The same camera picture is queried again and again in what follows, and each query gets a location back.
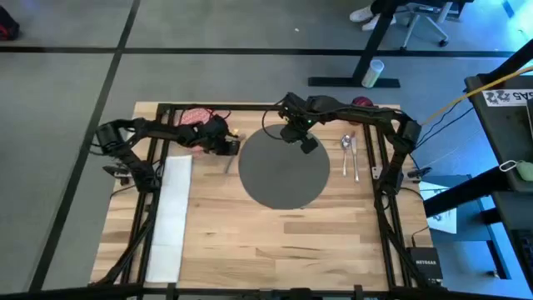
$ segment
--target yellow cable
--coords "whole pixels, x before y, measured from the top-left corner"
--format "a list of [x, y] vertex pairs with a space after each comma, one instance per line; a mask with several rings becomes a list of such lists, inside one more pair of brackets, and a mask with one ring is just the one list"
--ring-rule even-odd
[[442, 113], [444, 113], [445, 111], [447, 111], [448, 108], [451, 108], [451, 107], [454, 106], [456, 103], [461, 102], [461, 101], [467, 99], [468, 97], [470, 97], [470, 96], [472, 96], [472, 95], [474, 95], [474, 94], [477, 94], [477, 93], [479, 93], [479, 92], [481, 92], [481, 91], [485, 91], [487, 88], [492, 88], [492, 87], [494, 87], [496, 84], [503, 83], [505, 80], [509, 80], [509, 79], [511, 79], [511, 78], [513, 78], [513, 77], [516, 77], [516, 76], [518, 76], [518, 75], [521, 75], [521, 74], [526, 73], [526, 72], [529, 72], [529, 71], [533, 71], [533, 67], [525, 67], [525, 68], [523, 68], [523, 69], [521, 69], [521, 70], [518, 70], [518, 71], [516, 71], [516, 72], [514, 72], [514, 73], [511, 73], [511, 74], [509, 74], [509, 75], [507, 75], [507, 76], [504, 76], [504, 77], [502, 77], [502, 78], [500, 78], [500, 79], [496, 79], [495, 81], [493, 81], [493, 82], [491, 82], [491, 83], [489, 83], [489, 84], [487, 84], [487, 85], [485, 85], [485, 86], [483, 86], [483, 87], [479, 87], [479, 88], [473, 90], [472, 92], [469, 92], [469, 93], [467, 93], [467, 94], [465, 94], [465, 95], [463, 95], [463, 96], [457, 98], [456, 100], [454, 100], [454, 101], [448, 103], [448, 105], [446, 105], [445, 107], [441, 108], [438, 112], [433, 113], [429, 118], [427, 118], [427, 120], [425, 120], [425, 121], [422, 123], [422, 125], [426, 125], [427, 123], [431, 122], [431, 120], [433, 120], [434, 118], [438, 117], [440, 114], [442, 114]]

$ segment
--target wooden tabletop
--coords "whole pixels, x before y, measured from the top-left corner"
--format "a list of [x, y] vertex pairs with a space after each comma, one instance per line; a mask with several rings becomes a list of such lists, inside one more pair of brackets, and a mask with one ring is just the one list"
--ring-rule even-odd
[[[138, 102], [134, 117], [155, 119], [157, 105]], [[262, 112], [258, 111], [233, 111], [227, 121], [231, 129], [237, 128], [250, 137], [261, 128], [261, 117]], [[275, 123], [283, 121], [276, 113], [269, 113], [266, 125]], [[347, 164], [348, 177], [341, 175], [339, 139], [352, 130], [356, 131], [358, 141], [359, 183], [354, 182], [351, 160]], [[299, 287], [349, 291], [354, 284], [361, 284], [367, 291], [388, 290], [362, 126], [335, 121], [317, 124], [311, 132], [325, 146], [331, 171], [321, 195], [303, 209], [273, 210], [252, 200], [240, 181], [237, 158], [228, 174], [224, 174], [228, 157], [194, 158], [179, 288]], [[380, 162], [373, 129], [372, 134], [376, 161]], [[134, 148], [141, 159], [146, 158], [148, 144], [149, 139], [144, 139]], [[388, 143], [387, 150], [390, 158], [392, 150]], [[170, 156], [187, 151], [175, 143], [169, 147]], [[412, 168], [412, 161], [407, 161], [404, 168]], [[404, 186], [418, 190], [412, 183]], [[411, 234], [427, 226], [422, 201], [405, 190], [396, 198], [404, 240], [410, 246]], [[103, 277], [126, 248], [136, 204], [135, 188], [111, 199], [92, 281]], [[430, 247], [429, 231], [417, 234], [416, 244]], [[400, 264], [394, 250], [392, 257], [396, 282], [401, 284]], [[138, 260], [137, 255], [132, 280], [137, 275]]]

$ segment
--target office chair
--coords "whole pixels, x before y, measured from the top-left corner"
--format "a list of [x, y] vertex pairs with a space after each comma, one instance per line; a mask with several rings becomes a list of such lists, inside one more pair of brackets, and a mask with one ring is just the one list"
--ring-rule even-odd
[[[461, 3], [459, 3], [460, 11], [462, 11], [462, 8], [464, 6], [465, 2], [473, 2], [473, 0], [465, 0]], [[409, 38], [411, 38], [413, 29], [415, 29], [416, 24], [420, 20], [420, 16], [424, 13], [419, 7], [431, 7], [431, 8], [440, 8], [441, 11], [439, 13], [439, 17], [437, 18], [436, 22], [433, 20], [431, 16], [424, 15], [423, 17], [429, 22], [429, 24], [441, 35], [442, 39], [439, 41], [438, 45], [439, 47], [444, 47], [448, 44], [448, 35], [442, 28], [439, 26], [440, 23], [443, 23], [446, 20], [446, 16], [448, 15], [448, 12], [451, 9], [451, 5], [453, 2], [445, 2], [445, 1], [439, 1], [439, 0], [415, 0], [414, 2], [411, 2], [411, 4], [415, 4], [416, 7], [413, 8], [412, 5], [408, 4], [406, 5], [407, 10], [409, 11], [411, 17], [409, 19], [409, 22], [407, 23], [408, 30], [406, 39], [403, 42], [403, 46], [400, 47], [400, 50], [407, 50], [407, 43], [409, 42]]]

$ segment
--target shoe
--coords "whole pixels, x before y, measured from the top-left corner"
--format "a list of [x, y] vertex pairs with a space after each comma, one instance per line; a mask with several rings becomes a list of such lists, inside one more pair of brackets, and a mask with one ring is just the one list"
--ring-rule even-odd
[[363, 22], [372, 17], [374, 17], [374, 14], [370, 10], [370, 5], [350, 13], [350, 21], [352, 22]]
[[[377, 24], [377, 20], [380, 19], [380, 13], [378, 13], [375, 17], [372, 18], [372, 20], [370, 20], [370, 22], [368, 22], [367, 24], [363, 25], [363, 31], [371, 31], [371, 30], [374, 30], [374, 28], [376, 28], [376, 24]], [[394, 15], [392, 15], [392, 21], [391, 21], [391, 25], [392, 24], [396, 24], [396, 17]]]

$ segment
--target white paper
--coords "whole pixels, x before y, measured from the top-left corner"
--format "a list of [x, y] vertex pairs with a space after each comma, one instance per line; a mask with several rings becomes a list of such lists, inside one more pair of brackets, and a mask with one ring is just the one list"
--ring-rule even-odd
[[533, 99], [533, 89], [501, 89], [483, 91], [486, 105], [490, 107], [524, 106]]
[[[421, 182], [420, 183], [420, 194], [424, 200], [429, 199], [439, 193], [444, 192], [449, 189], [449, 187], [443, 187], [438, 184]], [[443, 231], [445, 233], [457, 233], [457, 209], [452, 208], [447, 212], [439, 213], [436, 216], [427, 218], [427, 225], [431, 229], [436, 229]]]
[[176, 283], [191, 187], [192, 156], [167, 157], [148, 260], [149, 283]]

